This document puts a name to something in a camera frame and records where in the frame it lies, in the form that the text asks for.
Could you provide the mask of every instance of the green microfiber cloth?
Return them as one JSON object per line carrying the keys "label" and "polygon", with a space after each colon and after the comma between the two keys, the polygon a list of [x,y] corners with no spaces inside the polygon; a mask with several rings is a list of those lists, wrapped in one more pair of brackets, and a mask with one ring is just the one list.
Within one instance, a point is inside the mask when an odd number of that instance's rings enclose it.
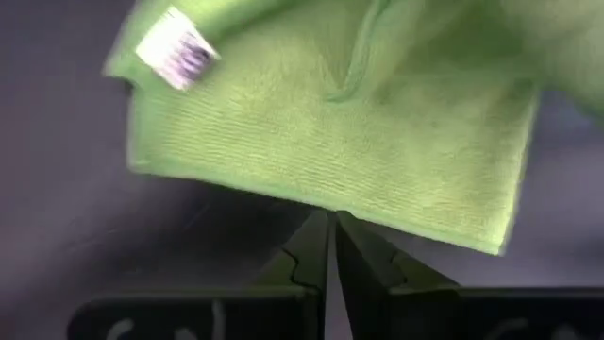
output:
{"label": "green microfiber cloth", "polygon": [[[135,85],[137,172],[347,210],[496,254],[542,84],[602,107],[603,5],[144,0],[106,71]],[[185,92],[135,54],[169,7],[222,57]]]}

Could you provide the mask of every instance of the dark surface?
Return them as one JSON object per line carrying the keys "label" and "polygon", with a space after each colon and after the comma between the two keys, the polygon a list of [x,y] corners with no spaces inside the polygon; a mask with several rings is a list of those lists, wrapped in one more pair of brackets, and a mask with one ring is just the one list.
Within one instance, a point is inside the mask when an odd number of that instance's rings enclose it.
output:
{"label": "dark surface", "polygon": [[[126,93],[99,72],[130,7],[0,2],[3,340],[64,339],[78,304],[117,288],[236,284],[294,232],[300,207],[126,170]],[[604,134],[554,93],[537,126],[505,257],[380,232],[461,284],[603,284]],[[327,338],[346,339],[330,287]]]}

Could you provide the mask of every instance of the cloth tag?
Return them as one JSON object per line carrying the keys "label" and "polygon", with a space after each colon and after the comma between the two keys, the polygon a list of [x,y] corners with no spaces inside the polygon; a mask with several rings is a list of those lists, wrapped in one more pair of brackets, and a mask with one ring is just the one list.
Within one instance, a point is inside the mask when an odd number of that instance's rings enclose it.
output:
{"label": "cloth tag", "polygon": [[136,54],[178,90],[188,89],[214,60],[220,59],[193,22],[174,7],[151,27]]}

